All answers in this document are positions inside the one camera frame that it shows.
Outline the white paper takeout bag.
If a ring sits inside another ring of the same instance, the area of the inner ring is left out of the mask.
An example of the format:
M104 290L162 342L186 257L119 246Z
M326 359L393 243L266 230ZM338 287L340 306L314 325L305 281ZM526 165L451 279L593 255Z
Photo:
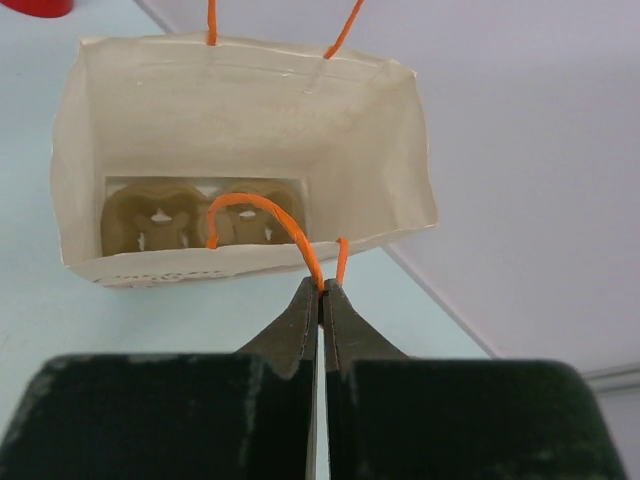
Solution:
M211 195L241 179L293 183L321 261L438 223L415 73L340 46L204 33L80 42L52 132L51 196L63 264L135 288L301 269L286 244L104 256L104 202L137 182L184 180Z

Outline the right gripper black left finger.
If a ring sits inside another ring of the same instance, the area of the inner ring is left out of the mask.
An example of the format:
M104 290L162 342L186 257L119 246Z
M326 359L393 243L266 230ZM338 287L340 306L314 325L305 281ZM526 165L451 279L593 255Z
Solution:
M232 353L66 355L28 384L5 479L311 479L320 294Z

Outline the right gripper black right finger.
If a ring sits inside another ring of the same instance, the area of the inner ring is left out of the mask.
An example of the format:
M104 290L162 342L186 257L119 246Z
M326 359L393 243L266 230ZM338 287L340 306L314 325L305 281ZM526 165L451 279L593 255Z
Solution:
M595 396L544 360L424 359L322 295L334 479L623 479Z

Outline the brown pulp cup carrier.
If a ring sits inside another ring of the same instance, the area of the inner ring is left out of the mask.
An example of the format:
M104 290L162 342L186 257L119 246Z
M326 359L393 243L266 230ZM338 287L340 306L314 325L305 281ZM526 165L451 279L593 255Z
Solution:
M101 218L101 253L204 248L209 239L207 212L218 196L256 194L306 226L303 196L284 180L241 179L207 195L184 180L137 182L115 191ZM250 204L221 208L215 215L218 244L286 244L291 237L270 213Z

